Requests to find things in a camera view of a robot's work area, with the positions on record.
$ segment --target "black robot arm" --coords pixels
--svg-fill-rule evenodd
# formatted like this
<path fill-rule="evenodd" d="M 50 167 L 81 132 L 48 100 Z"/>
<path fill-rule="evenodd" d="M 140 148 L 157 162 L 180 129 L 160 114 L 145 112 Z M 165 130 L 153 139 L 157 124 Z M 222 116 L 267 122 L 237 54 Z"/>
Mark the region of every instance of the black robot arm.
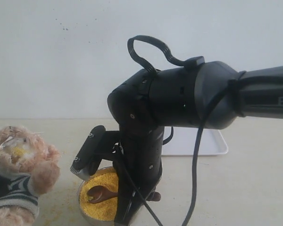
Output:
<path fill-rule="evenodd" d="M 135 53 L 134 40 L 158 47 L 177 67 L 155 69 Z M 119 131 L 105 131 L 101 127 L 102 134 L 106 134 L 100 135 L 101 142 L 92 144 L 89 137 L 72 165 L 73 173 L 87 179 L 95 173 L 101 159 L 113 162 L 119 176 L 115 217 L 115 225 L 119 226 L 129 225 L 143 204 L 151 211 L 145 200 L 155 193 L 162 176 L 166 126 L 224 129 L 237 117 L 283 119 L 283 66 L 237 72 L 223 62 L 205 63 L 202 56 L 180 61 L 163 42 L 149 36 L 130 39 L 128 49 L 143 69 L 108 96 L 108 107 Z M 196 140 L 193 164 L 197 163 L 200 138 Z M 82 153 L 86 153 L 83 157 L 86 161 L 78 167 Z M 191 217 L 195 200 L 193 186 L 193 204 L 183 225 Z"/>

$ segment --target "striped shirt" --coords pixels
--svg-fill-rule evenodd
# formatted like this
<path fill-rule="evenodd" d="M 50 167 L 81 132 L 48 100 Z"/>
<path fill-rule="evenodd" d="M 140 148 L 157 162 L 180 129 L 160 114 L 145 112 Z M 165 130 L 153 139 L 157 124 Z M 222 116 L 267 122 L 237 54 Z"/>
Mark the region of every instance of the striped shirt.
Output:
<path fill-rule="evenodd" d="M 6 173 L 0 170 L 0 208 L 19 206 L 29 210 L 35 218 L 39 215 L 38 194 L 33 190 L 30 174 Z"/>

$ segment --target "yellow sand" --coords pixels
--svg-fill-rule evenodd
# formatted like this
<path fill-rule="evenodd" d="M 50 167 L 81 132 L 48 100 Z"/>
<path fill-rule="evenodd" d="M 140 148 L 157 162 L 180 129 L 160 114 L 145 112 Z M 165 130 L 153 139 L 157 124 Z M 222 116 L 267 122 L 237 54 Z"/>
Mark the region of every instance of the yellow sand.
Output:
<path fill-rule="evenodd" d="M 113 168 L 99 170 L 83 185 L 80 193 L 80 206 L 83 212 L 91 218 L 113 221 L 117 213 L 117 197 L 96 204 L 88 203 L 87 192 L 98 185 L 102 185 L 112 192 L 118 191 L 118 177 Z"/>

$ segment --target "white table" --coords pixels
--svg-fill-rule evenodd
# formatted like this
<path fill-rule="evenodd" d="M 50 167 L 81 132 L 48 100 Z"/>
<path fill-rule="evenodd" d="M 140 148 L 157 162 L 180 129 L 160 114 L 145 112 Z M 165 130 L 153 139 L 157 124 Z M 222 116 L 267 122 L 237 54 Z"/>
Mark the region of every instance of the white table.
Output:
<path fill-rule="evenodd" d="M 54 191 L 40 198 L 35 226 L 88 226 L 76 205 L 81 180 L 69 167 L 96 125 L 117 129 L 112 120 L 0 120 L 25 125 L 62 152 L 62 174 Z M 222 130 L 229 153 L 200 157 L 198 195 L 191 226 L 283 226 L 283 120 L 237 119 Z M 103 162 L 101 167 L 110 165 Z M 157 187 L 160 202 L 150 206 L 165 226 L 180 226 L 191 201 L 191 157 L 163 157 Z M 155 226 L 145 208 L 134 226 Z"/>

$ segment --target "bear ear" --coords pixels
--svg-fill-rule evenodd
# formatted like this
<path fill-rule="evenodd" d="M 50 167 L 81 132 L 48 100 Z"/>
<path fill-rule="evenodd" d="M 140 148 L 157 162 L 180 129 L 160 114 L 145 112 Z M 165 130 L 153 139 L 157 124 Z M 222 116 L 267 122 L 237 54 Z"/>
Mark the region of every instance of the bear ear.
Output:
<path fill-rule="evenodd" d="M 46 160 L 57 163 L 60 157 L 61 154 L 57 148 L 54 145 L 48 145 L 48 154 L 46 156 Z"/>

